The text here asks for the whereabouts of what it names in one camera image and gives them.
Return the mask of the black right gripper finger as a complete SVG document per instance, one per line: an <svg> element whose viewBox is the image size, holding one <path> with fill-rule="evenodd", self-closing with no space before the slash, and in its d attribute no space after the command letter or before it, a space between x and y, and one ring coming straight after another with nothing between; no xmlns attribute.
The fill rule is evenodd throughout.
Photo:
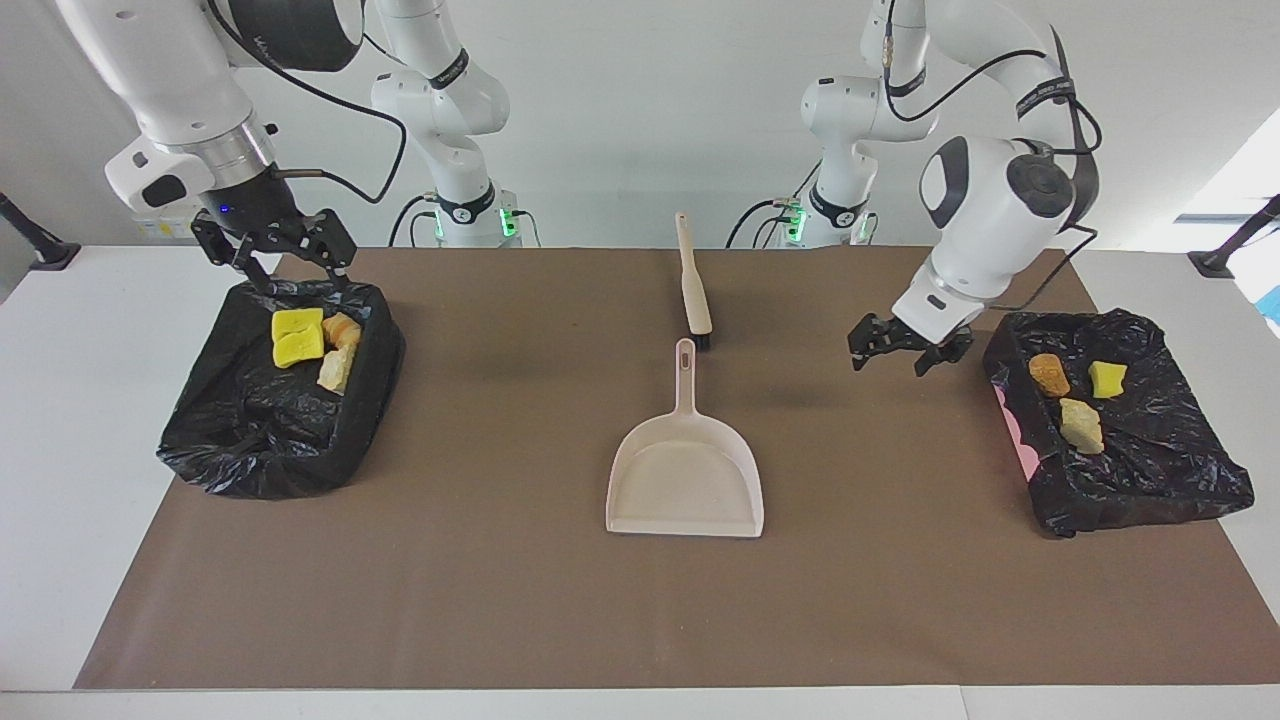
<svg viewBox="0 0 1280 720"><path fill-rule="evenodd" d="M233 243L232 232L223 228L210 213L197 213L189 229L212 265L233 268L262 296L275 293L275 281L253 255L251 238L244 237Z"/></svg>
<svg viewBox="0 0 1280 720"><path fill-rule="evenodd" d="M324 208L288 224L285 251L320 266L337 288L344 290L349 284L348 270L358 249L337 211Z"/></svg>

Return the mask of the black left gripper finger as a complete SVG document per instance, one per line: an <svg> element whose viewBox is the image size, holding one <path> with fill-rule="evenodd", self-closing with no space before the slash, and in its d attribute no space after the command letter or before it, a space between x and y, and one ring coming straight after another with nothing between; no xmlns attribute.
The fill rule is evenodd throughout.
<svg viewBox="0 0 1280 720"><path fill-rule="evenodd" d="M916 377L923 377L932 368L941 364L960 363L974 342L970 327L960 327L952 332L946 341L937 345L928 345L914 363Z"/></svg>
<svg viewBox="0 0 1280 720"><path fill-rule="evenodd" d="M883 319L868 313L849 333L851 365L860 372L872 357L896 352L909 337L909 329L896 318Z"/></svg>

